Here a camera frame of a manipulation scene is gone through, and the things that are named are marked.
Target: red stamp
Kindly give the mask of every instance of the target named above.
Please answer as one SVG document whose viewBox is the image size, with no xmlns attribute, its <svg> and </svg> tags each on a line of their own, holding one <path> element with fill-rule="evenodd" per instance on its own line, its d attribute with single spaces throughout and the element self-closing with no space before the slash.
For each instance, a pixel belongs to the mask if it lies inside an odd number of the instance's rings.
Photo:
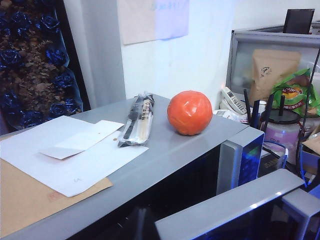
<svg viewBox="0 0 320 240">
<path fill-rule="evenodd" d="M 50 200 L 50 202 L 53 202 L 55 200 L 58 200 L 60 199 L 61 197 L 63 196 L 63 194 L 61 194 L 60 192 L 57 192 L 57 191 L 53 191 L 51 193 L 49 193 L 47 195 L 48 199 Z"/>
</svg>

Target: packaged chopsticks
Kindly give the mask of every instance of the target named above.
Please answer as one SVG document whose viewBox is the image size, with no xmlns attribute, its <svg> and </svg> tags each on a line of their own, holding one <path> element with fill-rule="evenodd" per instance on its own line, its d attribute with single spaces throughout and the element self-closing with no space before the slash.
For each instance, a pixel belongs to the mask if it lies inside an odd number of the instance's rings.
<svg viewBox="0 0 320 240">
<path fill-rule="evenodd" d="M 144 145 L 151 131 L 153 106 L 155 100 L 151 93 L 139 94 L 132 104 L 118 147 Z"/>
</svg>

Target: cable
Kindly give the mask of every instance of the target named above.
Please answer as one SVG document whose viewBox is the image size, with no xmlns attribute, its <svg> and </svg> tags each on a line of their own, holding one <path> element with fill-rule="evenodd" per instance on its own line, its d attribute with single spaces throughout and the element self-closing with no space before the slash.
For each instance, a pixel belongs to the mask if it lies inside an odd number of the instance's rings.
<svg viewBox="0 0 320 240">
<path fill-rule="evenodd" d="M 278 145 L 278 146 L 284 148 L 283 163 L 282 163 L 282 166 L 281 166 L 281 167 L 284 169 L 284 168 L 286 167 L 287 158 L 288 158 L 288 154 L 289 154 L 288 148 L 286 148 L 286 146 L 284 146 L 283 144 L 278 143 L 278 142 L 275 142 L 275 141 L 264 141 L 264 143 L 275 144 L 275 145 Z"/>
<path fill-rule="evenodd" d="M 310 82 L 309 82 L 309 85 L 308 85 L 308 88 L 307 88 L 306 101 L 305 101 L 305 111 L 304 111 L 304 116 L 303 116 L 303 123 L 302 123 L 302 126 L 301 126 L 300 130 L 299 130 L 298 143 L 297 143 L 297 148 L 296 148 L 296 152 L 295 152 L 295 167 L 296 167 L 296 171 L 298 172 L 298 174 L 300 175 L 300 177 L 302 179 L 304 179 L 305 176 L 303 174 L 303 167 L 302 167 L 302 163 L 301 163 L 301 159 L 300 159 L 300 157 L 301 157 L 301 154 L 300 154 L 301 148 L 299 146 L 300 146 L 301 140 L 303 138 L 302 133 L 303 133 L 303 130 L 305 128 L 305 124 L 306 124 L 306 120 L 307 120 L 309 97 L 310 97 L 310 91 L 311 91 L 311 86 L 312 86 L 312 80 L 314 78 L 314 74 L 315 74 L 315 71 L 316 71 L 319 55 L 320 55 L 320 47 L 319 47 L 318 53 L 317 53 L 315 61 L 314 61 Z"/>
<path fill-rule="evenodd" d="M 298 149 L 299 149 L 299 154 L 301 155 L 302 145 L 299 145 L 299 146 L 298 146 Z M 300 175 L 301 175 L 301 178 L 302 178 L 303 181 L 304 181 L 304 187 L 307 188 L 308 185 L 307 185 L 307 181 L 306 181 L 306 179 L 305 179 L 305 174 L 304 174 L 304 172 L 303 172 L 303 164 L 302 164 L 302 160 L 301 160 L 301 159 L 300 159 L 300 161 L 299 161 L 299 167 L 300 167 L 300 171 L 301 171 L 301 172 L 299 172 L 299 173 L 300 173 Z"/>
</svg>

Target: green snack bag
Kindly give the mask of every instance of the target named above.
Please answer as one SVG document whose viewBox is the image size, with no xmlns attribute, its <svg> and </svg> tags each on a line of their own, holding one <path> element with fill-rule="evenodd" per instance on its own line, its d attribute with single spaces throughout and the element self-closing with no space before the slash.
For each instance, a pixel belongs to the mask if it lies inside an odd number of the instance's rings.
<svg viewBox="0 0 320 240">
<path fill-rule="evenodd" d="M 281 82 L 273 85 L 272 93 L 274 99 L 272 108 L 278 109 L 280 107 L 281 95 L 285 96 L 284 108 L 298 113 L 300 116 L 305 115 L 306 99 L 308 93 L 308 84 L 310 81 L 310 69 L 302 69 L 287 76 Z M 311 86 L 308 117 L 320 116 L 320 97 L 318 93 Z"/>
</svg>

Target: plastic jar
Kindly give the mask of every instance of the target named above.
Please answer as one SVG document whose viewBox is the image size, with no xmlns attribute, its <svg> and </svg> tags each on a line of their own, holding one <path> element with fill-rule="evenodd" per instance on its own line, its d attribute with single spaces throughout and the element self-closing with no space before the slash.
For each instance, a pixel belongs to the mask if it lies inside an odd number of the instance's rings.
<svg viewBox="0 0 320 240">
<path fill-rule="evenodd" d="M 292 164 L 296 163 L 296 150 L 300 131 L 299 120 L 300 115 L 294 111 L 284 109 L 282 116 L 279 116 L 279 109 L 272 109 L 264 135 L 265 141 L 282 144 L 288 149 L 287 161 Z M 265 145 L 274 152 L 284 152 L 284 148 L 276 144 L 266 143 Z"/>
</svg>

